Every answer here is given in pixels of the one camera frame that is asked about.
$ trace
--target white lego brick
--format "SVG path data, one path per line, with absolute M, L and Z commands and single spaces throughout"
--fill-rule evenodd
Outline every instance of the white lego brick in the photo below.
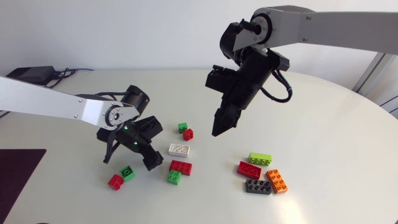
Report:
M 189 146 L 184 146 L 180 144 L 171 144 L 169 148 L 169 154 L 173 156 L 188 157 Z

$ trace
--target lego brick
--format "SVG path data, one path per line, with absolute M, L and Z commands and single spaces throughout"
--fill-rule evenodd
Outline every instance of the lego brick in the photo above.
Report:
M 169 170 L 179 171 L 183 175 L 191 175 L 192 164 L 173 160 L 172 163 L 170 164 Z
M 288 190 L 285 181 L 278 170 L 269 170 L 266 172 L 266 177 L 271 183 L 271 187 L 275 194 L 284 193 Z
M 188 129 L 188 125 L 186 123 L 178 124 L 178 131 L 180 132 L 180 134 L 183 133 L 187 129 Z
M 184 146 L 181 144 L 171 144 L 169 148 L 169 154 L 173 156 L 189 156 L 189 146 Z
M 120 186 L 124 183 L 123 178 L 117 174 L 113 175 L 111 180 L 108 182 L 108 185 L 111 186 L 114 190 L 119 190 Z
M 246 181 L 246 192 L 254 194 L 271 194 L 271 185 L 266 180 L 252 180 Z
M 271 155 L 250 152 L 249 163 L 251 164 L 269 166 L 271 162 L 272 162 Z
M 126 166 L 125 168 L 121 169 L 120 174 L 122 175 L 124 181 L 130 180 L 136 175 L 130 166 Z
M 260 179 L 261 168 L 256 167 L 252 164 L 248 164 L 247 162 L 241 161 L 237 173 L 242 174 L 243 176 L 249 177 L 251 179 L 258 180 Z
M 167 182 L 178 185 L 181 179 L 181 172 L 176 170 L 171 170 L 169 176 L 167 177 Z
M 188 129 L 182 133 L 184 140 L 188 141 L 189 139 L 193 139 L 193 131 L 192 129 Z

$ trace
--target red lego brick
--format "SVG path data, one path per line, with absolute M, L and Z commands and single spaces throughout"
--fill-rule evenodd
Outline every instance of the red lego brick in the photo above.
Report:
M 271 187 L 275 194 L 284 193 L 288 190 L 285 181 L 278 170 L 269 170 L 266 172 L 266 177 L 271 183 Z
M 124 183 L 124 180 L 121 176 L 115 174 L 112 179 L 108 182 L 108 185 L 111 186 L 114 190 L 119 190 L 120 186 Z
M 179 171 L 183 175 L 191 175 L 192 164 L 173 160 L 170 164 L 169 170 Z
M 188 141 L 189 139 L 193 139 L 193 131 L 192 129 L 188 129 L 182 133 L 184 140 Z
M 237 173 L 249 177 L 250 179 L 258 180 L 260 179 L 261 168 L 241 161 Z

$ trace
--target black power adapter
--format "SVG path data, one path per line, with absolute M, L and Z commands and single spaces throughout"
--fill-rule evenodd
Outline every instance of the black power adapter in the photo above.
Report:
M 31 84 L 47 85 L 52 80 L 51 74 L 54 72 L 53 66 L 27 67 L 17 68 L 6 76 Z

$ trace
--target white robotic arm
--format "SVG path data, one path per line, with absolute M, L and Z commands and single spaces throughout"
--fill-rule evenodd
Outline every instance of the white robotic arm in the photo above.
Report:
M 280 73 L 289 60 L 271 47 L 306 43 L 398 54 L 397 24 L 396 12 L 314 12 L 297 6 L 260 8 L 250 21 L 231 23 L 220 48 L 239 69 L 215 65 L 208 75 L 206 86 L 223 93 L 212 135 L 235 128 L 259 90 L 279 103 L 291 99 L 292 87 Z M 273 97 L 262 87 L 271 74 L 286 87 L 287 98 Z

